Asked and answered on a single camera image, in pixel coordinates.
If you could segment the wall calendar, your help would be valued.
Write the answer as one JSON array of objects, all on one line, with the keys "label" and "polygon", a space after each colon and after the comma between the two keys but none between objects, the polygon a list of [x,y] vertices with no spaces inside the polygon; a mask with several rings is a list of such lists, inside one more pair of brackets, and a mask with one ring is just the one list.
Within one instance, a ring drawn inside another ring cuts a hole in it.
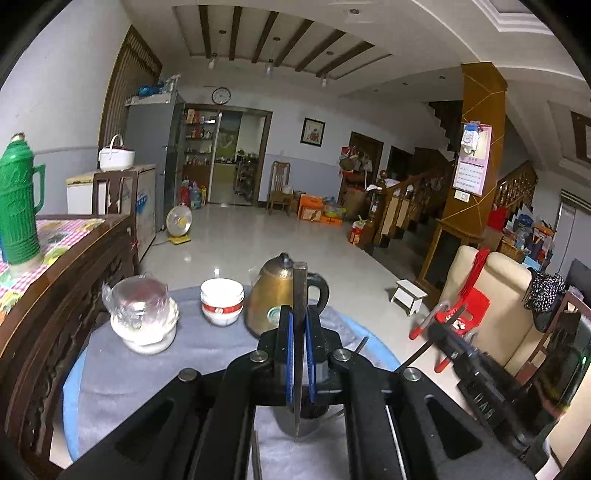
[{"label": "wall calendar", "polygon": [[490,158],[492,127],[480,122],[463,125],[453,188],[483,195]]}]

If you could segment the dark grey utensil holder cup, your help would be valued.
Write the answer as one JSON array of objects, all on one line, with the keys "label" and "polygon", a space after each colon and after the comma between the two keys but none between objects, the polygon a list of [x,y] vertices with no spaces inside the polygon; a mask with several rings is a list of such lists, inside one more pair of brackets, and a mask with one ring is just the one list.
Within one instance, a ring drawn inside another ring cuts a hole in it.
[{"label": "dark grey utensil holder cup", "polygon": [[301,393],[301,417],[300,425],[296,428],[294,408],[289,406],[276,406],[271,408],[274,419],[280,431],[292,438],[304,438],[317,432],[324,426],[328,426],[336,420],[342,419],[345,410],[331,405],[318,405],[312,402],[308,382],[304,381]]}]

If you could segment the dark wooden chair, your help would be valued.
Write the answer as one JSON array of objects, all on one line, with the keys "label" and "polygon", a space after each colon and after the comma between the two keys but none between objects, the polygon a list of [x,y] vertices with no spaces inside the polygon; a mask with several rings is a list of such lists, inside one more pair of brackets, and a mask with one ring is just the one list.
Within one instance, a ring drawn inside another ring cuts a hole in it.
[{"label": "dark wooden chair", "polygon": [[[91,213],[99,214],[99,206],[104,207],[105,214],[136,215],[138,192],[138,176],[135,170],[100,171],[93,174]],[[129,182],[127,195],[128,208],[124,208],[123,190]]]}]

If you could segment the red plastic child chair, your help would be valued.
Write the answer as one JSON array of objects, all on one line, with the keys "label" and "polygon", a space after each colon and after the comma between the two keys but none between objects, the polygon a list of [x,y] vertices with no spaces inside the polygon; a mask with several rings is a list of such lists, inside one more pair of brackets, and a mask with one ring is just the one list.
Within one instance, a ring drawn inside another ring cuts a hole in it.
[{"label": "red plastic child chair", "polygon": [[476,282],[490,253],[491,251],[487,248],[478,251],[456,303],[440,302],[422,323],[411,330],[410,340],[415,340],[433,321],[437,321],[448,324],[469,344],[474,343],[478,335],[478,328],[490,307],[489,298],[476,288]]}]

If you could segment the blue table cover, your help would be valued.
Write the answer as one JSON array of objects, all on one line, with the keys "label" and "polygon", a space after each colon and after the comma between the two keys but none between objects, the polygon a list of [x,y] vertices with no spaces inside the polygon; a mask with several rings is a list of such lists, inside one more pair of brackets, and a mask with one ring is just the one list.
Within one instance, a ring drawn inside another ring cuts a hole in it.
[{"label": "blue table cover", "polygon": [[155,355],[130,350],[106,323],[95,330],[63,386],[63,428],[77,460],[185,367],[202,374],[221,370],[256,348],[242,319],[216,327],[187,303],[170,346]]}]

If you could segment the red white bowl stack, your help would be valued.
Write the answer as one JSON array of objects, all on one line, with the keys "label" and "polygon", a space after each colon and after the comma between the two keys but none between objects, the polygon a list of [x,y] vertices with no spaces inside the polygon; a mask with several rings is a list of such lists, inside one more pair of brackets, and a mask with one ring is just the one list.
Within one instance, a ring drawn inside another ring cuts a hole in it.
[{"label": "red white bowl stack", "polygon": [[211,278],[200,285],[200,304],[205,318],[218,327],[238,320],[245,305],[245,288],[228,278]]}]

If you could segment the beige sofa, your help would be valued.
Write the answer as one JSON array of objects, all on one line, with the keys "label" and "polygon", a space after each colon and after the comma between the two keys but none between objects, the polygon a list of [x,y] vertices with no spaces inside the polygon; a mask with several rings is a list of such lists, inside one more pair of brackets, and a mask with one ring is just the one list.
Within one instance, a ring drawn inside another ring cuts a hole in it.
[{"label": "beige sofa", "polygon": [[524,306],[531,272],[508,256],[488,255],[475,287],[490,306],[478,327],[475,346],[515,376],[543,337]]}]

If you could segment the grey refrigerator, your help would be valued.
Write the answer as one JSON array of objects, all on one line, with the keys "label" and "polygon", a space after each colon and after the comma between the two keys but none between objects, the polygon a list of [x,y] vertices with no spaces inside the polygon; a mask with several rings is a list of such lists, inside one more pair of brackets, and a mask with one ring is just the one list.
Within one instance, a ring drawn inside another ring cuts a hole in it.
[{"label": "grey refrigerator", "polygon": [[126,146],[135,151],[135,163],[155,166],[155,227],[165,228],[168,211],[176,203],[181,175],[181,123],[185,102],[178,93],[161,93],[126,105]]}]

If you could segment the carved dark wooden sideboard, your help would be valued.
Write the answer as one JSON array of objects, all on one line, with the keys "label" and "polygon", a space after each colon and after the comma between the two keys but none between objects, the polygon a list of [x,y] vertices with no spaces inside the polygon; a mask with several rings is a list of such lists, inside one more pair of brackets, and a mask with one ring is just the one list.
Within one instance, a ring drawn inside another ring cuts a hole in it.
[{"label": "carved dark wooden sideboard", "polygon": [[110,214],[35,280],[1,323],[1,438],[33,479],[55,479],[53,419],[66,377],[107,313],[101,287],[132,276],[129,215]]}]

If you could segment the framed wall picture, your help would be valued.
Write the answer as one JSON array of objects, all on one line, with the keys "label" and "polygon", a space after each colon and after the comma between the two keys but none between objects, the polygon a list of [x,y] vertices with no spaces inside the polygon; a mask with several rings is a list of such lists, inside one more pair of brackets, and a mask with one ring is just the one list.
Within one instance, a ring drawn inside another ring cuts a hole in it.
[{"label": "framed wall picture", "polygon": [[315,147],[322,146],[324,140],[325,122],[320,120],[304,118],[303,130],[301,130],[301,143]]}]

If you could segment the gold electric kettle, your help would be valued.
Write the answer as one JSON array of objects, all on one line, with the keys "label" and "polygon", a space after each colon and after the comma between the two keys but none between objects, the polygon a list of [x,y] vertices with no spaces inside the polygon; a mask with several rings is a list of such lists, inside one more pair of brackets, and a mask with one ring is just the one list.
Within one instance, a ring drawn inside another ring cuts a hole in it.
[{"label": "gold electric kettle", "polygon": [[252,270],[252,286],[245,301],[245,327],[256,338],[279,327],[280,307],[293,305],[294,260],[287,252]]}]

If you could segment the small yellow desk fan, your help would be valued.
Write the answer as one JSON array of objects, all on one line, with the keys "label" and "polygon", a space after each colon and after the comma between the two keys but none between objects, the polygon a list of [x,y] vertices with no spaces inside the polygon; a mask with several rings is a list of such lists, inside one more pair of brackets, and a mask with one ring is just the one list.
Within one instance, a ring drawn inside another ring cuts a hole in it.
[{"label": "small yellow desk fan", "polygon": [[191,224],[191,210],[185,205],[174,206],[166,216],[168,241],[173,245],[188,243]]}]

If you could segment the wooden stair railing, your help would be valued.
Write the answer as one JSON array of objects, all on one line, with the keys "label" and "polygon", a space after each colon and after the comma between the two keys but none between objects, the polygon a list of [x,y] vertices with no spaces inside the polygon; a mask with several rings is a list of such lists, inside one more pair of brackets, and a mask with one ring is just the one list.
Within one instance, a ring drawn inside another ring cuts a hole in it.
[{"label": "wooden stair railing", "polygon": [[456,162],[444,162],[430,170],[410,176],[378,192],[375,230],[370,242],[386,248],[391,240],[415,232],[443,210],[451,186]]}]

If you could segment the white lidded bucket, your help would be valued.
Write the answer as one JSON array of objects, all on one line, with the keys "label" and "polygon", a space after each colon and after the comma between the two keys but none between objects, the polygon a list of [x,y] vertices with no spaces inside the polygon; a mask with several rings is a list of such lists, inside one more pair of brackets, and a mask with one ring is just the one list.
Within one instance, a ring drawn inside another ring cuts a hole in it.
[{"label": "white lidded bucket", "polygon": [[124,145],[121,134],[112,137],[110,143],[98,152],[100,170],[125,170],[130,168],[135,159],[135,151]]}]

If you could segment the green thermos flask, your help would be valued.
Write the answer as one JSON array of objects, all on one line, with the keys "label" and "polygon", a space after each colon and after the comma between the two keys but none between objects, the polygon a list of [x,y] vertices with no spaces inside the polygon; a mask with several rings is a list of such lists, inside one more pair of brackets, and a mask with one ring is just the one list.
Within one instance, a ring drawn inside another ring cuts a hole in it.
[{"label": "green thermos flask", "polygon": [[4,260],[19,266],[41,252],[36,215],[45,200],[45,165],[34,165],[33,151],[22,132],[11,138],[1,157],[0,181]]}]

